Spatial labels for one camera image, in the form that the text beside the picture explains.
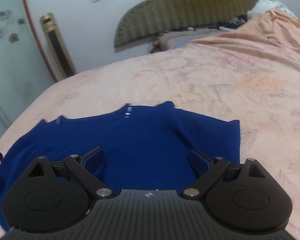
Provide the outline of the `pink bed sheet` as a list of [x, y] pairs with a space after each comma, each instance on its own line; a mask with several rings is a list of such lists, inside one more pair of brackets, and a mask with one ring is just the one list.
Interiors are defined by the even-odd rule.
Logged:
[[0, 152], [42, 119], [164, 101], [239, 120], [241, 158], [256, 158], [289, 194], [287, 230], [300, 239], [300, 40], [271, 45], [212, 38], [82, 72], [43, 92], [0, 138]]

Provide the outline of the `orange blanket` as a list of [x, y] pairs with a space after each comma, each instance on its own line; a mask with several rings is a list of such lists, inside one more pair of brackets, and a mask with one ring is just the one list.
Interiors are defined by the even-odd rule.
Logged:
[[191, 44], [279, 62], [300, 72], [300, 20], [279, 9], [256, 16], [234, 31]]

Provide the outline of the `olive padded headboard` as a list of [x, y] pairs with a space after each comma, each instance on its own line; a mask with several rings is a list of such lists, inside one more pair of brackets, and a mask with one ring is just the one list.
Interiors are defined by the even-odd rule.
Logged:
[[114, 46], [166, 30], [212, 25], [244, 15], [258, 0], [145, 0], [125, 13]]

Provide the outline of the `beige patterned pillow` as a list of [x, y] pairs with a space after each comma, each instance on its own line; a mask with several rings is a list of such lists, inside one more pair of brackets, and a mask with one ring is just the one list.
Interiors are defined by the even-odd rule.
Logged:
[[193, 40], [206, 38], [216, 35], [220, 32], [233, 31], [234, 29], [219, 27], [219, 28], [196, 28], [185, 31], [169, 31], [159, 34], [151, 47], [148, 49], [150, 54], [166, 51], [169, 49], [177, 49], [184, 47]]

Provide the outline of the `white crumpled bedding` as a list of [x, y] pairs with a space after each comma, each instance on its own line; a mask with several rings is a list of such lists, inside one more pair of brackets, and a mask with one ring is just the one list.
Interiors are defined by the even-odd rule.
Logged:
[[258, 15], [266, 13], [271, 9], [279, 9], [282, 12], [288, 14], [289, 16], [297, 18], [297, 16], [292, 11], [290, 11], [285, 5], [273, 0], [258, 0], [252, 9], [247, 11], [247, 18], [248, 20], [250, 20]]

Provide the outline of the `blue knit sweater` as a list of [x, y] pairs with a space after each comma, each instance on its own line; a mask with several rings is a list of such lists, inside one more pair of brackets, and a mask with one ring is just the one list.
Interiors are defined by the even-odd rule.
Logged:
[[113, 191], [180, 192], [199, 177], [188, 160], [191, 150], [237, 164], [240, 140], [238, 120], [177, 109], [170, 101], [153, 107], [124, 105], [88, 118], [41, 120], [14, 143], [0, 164], [0, 225], [8, 227], [1, 211], [4, 195], [36, 157], [61, 161], [101, 147], [104, 165], [94, 176]]

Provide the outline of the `dark clothes on pillow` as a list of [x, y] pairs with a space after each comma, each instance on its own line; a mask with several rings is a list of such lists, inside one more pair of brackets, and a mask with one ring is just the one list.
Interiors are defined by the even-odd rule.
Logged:
[[209, 26], [209, 29], [218, 29], [220, 31], [231, 31], [239, 28], [248, 21], [247, 15], [235, 16], [229, 22], [218, 22], [214, 25]]

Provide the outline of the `white floral wardrobe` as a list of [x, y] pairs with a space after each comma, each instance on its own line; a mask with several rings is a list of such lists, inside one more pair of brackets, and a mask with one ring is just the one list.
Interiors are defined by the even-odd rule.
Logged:
[[53, 83], [22, 0], [0, 0], [0, 138]]

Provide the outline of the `gold tower fan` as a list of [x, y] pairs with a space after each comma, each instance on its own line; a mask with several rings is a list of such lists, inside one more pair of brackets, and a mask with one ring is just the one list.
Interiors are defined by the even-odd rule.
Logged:
[[48, 12], [43, 15], [40, 18], [40, 25], [62, 76], [68, 78], [76, 75], [77, 70], [74, 67], [53, 13]]

